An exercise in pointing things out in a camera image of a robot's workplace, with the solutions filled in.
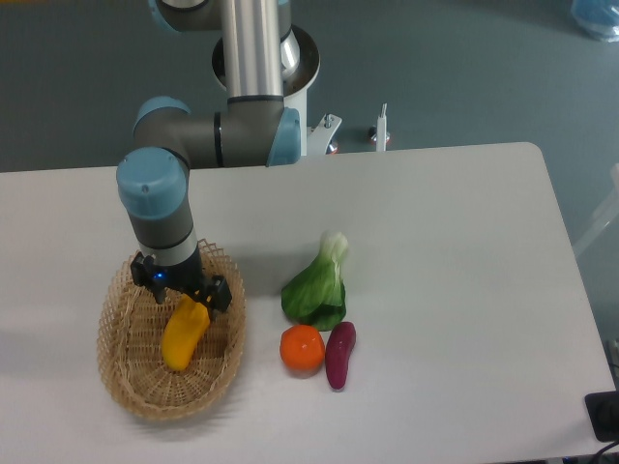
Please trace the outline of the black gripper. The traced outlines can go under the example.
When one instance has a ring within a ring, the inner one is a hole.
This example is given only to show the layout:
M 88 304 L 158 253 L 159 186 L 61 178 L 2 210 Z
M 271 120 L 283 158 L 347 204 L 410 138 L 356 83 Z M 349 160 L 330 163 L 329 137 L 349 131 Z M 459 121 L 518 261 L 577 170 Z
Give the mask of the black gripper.
M 165 290 L 172 289 L 204 305 L 211 322 L 226 313 L 232 301 L 223 275 L 208 277 L 204 274 L 197 247 L 187 259 L 174 265 L 157 264 L 151 255 L 139 251 L 130 264 L 130 271 L 133 283 L 147 289 L 158 305 L 165 300 Z

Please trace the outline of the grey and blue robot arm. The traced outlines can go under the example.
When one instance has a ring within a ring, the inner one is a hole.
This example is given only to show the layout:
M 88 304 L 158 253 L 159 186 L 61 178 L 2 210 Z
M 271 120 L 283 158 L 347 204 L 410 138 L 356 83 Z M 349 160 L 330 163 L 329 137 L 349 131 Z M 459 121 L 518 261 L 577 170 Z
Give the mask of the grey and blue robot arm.
M 299 112 L 284 103 L 281 44 L 292 35 L 286 1 L 152 1 L 154 19 L 182 33 L 222 32 L 227 109 L 196 117 L 182 102 L 156 97 L 139 108 L 134 150 L 116 181 L 140 251 L 133 282 L 158 304 L 175 290 L 224 313 L 231 291 L 202 269 L 189 202 L 193 169 L 297 162 L 304 135 Z

